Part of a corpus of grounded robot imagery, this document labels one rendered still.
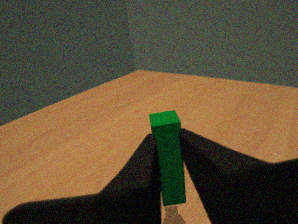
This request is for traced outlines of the green rectangular post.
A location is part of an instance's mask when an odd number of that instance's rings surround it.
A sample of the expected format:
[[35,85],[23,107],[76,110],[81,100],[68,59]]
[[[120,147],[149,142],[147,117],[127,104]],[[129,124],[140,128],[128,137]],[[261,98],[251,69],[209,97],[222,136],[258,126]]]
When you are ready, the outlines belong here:
[[149,118],[157,145],[163,205],[186,203],[181,121],[175,110],[149,114]]

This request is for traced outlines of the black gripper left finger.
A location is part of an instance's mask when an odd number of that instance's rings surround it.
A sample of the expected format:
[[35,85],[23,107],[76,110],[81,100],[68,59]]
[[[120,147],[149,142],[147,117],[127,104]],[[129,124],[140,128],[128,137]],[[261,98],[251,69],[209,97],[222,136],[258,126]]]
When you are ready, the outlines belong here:
[[99,193],[21,203],[2,220],[2,224],[162,224],[155,136],[146,135]]

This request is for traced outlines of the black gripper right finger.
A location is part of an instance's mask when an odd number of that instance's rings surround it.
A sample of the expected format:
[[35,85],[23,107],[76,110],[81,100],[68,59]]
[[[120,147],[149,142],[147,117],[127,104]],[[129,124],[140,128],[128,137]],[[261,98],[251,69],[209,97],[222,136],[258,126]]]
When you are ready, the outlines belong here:
[[298,195],[298,158],[272,163],[242,154],[185,128],[180,147],[211,224],[279,224]]

